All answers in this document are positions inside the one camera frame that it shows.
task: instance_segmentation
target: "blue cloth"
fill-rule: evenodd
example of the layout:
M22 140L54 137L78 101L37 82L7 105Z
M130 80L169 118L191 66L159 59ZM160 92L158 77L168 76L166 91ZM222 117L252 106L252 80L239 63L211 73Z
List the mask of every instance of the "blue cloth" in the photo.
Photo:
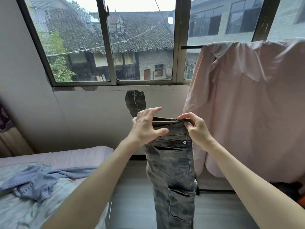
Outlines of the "blue cloth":
M0 191L14 188L13 191L18 197L31 198L41 203L51 195L59 178L84 178L96 169L96 166L46 169L43 165L30 165L4 182Z

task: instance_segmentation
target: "gray tile floor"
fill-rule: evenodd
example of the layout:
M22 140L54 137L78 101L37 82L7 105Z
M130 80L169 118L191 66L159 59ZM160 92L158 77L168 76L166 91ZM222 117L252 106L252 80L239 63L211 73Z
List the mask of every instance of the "gray tile floor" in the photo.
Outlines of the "gray tile floor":
M205 170L200 188L229 189L226 179ZM146 161L128 162L112 196L110 229L157 229L153 188L146 176ZM195 229L258 229L235 194L204 194L195 198Z

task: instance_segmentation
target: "forearm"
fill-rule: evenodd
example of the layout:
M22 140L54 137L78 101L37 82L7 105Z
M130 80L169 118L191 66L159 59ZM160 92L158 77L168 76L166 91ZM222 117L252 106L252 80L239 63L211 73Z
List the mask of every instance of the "forearm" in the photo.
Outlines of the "forearm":
M208 153L260 228L305 227L305 210L301 206L244 166L219 143L211 143Z
M113 154L83 181L44 223L49 228L95 228L116 183L137 146L123 140Z

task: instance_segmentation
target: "gray jeans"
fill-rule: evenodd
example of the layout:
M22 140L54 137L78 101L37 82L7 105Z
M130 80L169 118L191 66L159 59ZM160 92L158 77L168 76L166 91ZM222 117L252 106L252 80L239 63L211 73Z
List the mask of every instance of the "gray jeans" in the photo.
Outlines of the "gray jeans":
M153 127L166 127L169 133L146 145L146 172L153 184L158 229L193 228L195 168L185 121L155 117Z

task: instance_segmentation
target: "curtain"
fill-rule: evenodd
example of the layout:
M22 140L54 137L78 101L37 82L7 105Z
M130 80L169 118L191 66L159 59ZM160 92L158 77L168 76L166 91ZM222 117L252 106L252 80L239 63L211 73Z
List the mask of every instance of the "curtain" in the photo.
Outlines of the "curtain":
M0 103L0 158L33 153Z

